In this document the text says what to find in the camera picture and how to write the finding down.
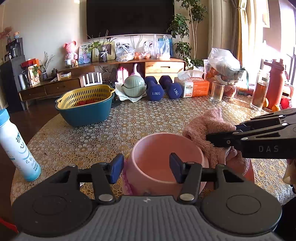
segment coffee machine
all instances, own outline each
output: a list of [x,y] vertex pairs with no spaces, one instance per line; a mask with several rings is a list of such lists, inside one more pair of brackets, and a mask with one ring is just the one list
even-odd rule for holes
[[16,58],[24,55],[22,38],[15,39],[9,44],[7,44],[6,51],[8,53],[5,55],[5,61],[6,61],[6,58],[12,59],[12,58]]

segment gray gripper base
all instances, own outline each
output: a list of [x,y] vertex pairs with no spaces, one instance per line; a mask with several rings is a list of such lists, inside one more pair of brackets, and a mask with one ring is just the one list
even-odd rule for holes
[[100,206],[93,218],[71,234],[33,237],[20,233],[15,241],[280,241],[273,233],[238,237],[214,229],[191,205],[172,196],[122,196],[109,206]]

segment lace tablecloth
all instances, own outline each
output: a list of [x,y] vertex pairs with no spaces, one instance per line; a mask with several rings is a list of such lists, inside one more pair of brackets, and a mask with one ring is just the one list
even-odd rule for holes
[[[208,96],[197,98],[162,99],[151,102],[141,99],[136,103],[124,101],[111,109],[107,120],[88,126],[73,128],[57,115],[52,118],[31,139],[28,144],[33,156],[41,166],[40,177],[34,182],[26,182],[15,171],[11,189],[11,203],[26,190],[45,180],[70,163],[79,168],[89,168],[92,164],[110,162],[118,153],[126,154],[142,137],[155,132],[182,133],[183,127],[195,116],[206,110],[220,106],[225,121],[234,125],[252,117],[266,114],[250,109],[250,100],[244,96],[237,99],[213,103]],[[294,195],[292,188],[283,183],[286,160],[252,159],[255,183],[274,195],[284,204]],[[116,196],[122,194],[122,180],[112,185]],[[91,183],[81,187],[81,191],[94,198]]]

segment orange tissue box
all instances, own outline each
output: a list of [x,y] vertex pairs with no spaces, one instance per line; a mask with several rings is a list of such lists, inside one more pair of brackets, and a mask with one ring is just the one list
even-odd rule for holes
[[205,96],[209,92],[210,82],[203,78],[191,77],[182,81],[176,77],[174,81],[181,84],[183,89],[181,97],[183,98]]

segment blue bottle cap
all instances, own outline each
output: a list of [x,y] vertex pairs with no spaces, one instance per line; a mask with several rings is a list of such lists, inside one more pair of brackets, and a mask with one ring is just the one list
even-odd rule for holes
[[2,126],[10,118],[7,109],[0,110],[0,126]]

